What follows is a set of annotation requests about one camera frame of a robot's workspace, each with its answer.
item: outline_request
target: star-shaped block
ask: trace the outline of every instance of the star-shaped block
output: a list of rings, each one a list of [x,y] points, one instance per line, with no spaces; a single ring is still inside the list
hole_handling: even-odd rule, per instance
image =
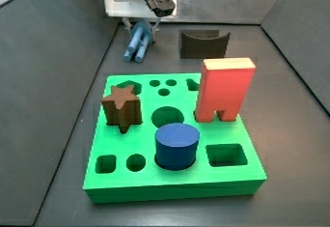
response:
[[[119,126],[127,133],[129,125],[141,124],[140,101],[133,94],[133,85],[125,88],[111,86],[111,95],[101,99],[108,126]]]

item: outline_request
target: blue cylinder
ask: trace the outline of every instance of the blue cylinder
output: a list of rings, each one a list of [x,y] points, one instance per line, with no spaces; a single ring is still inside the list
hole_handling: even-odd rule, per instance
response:
[[[163,169],[181,170],[196,160],[200,133],[187,124],[172,123],[156,131],[156,163]]]
[[[124,61],[125,61],[125,62],[129,62],[129,59],[131,59],[131,53],[129,53],[129,51],[127,50],[127,51],[125,51],[125,54],[124,54]]]
[[[140,41],[140,37],[141,37],[141,32],[143,32],[143,27],[137,27],[136,31],[132,35],[132,38],[129,40],[129,44],[128,44],[128,51],[129,53],[135,52],[135,49],[137,48],[137,44]]]
[[[140,63],[143,61],[148,44],[149,44],[149,37],[144,36],[143,41],[141,41],[141,46],[139,47],[137,53],[135,55],[135,62]]]

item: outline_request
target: red arch block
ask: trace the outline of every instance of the red arch block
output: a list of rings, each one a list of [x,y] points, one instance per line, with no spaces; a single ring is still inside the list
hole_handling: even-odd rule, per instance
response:
[[[208,123],[216,111],[223,122],[236,119],[255,66],[248,58],[203,60],[195,118]]]

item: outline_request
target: green shape sorter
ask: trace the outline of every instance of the green shape sorter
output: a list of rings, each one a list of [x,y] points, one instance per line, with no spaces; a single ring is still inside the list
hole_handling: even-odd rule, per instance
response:
[[[111,86],[135,85],[140,98],[141,125],[105,125],[103,108],[92,141],[84,191],[93,203],[200,198],[254,194],[267,175],[240,117],[233,122],[195,121],[199,73],[113,75]],[[193,165],[164,170],[155,162],[157,127],[183,122],[200,131]]]

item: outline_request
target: square hole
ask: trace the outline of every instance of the square hole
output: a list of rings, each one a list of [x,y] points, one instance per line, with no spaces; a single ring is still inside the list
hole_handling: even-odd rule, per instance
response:
[[[116,170],[116,156],[99,156],[95,166],[97,174],[112,173]]]
[[[208,163],[212,167],[247,164],[240,144],[207,145],[205,152]]]

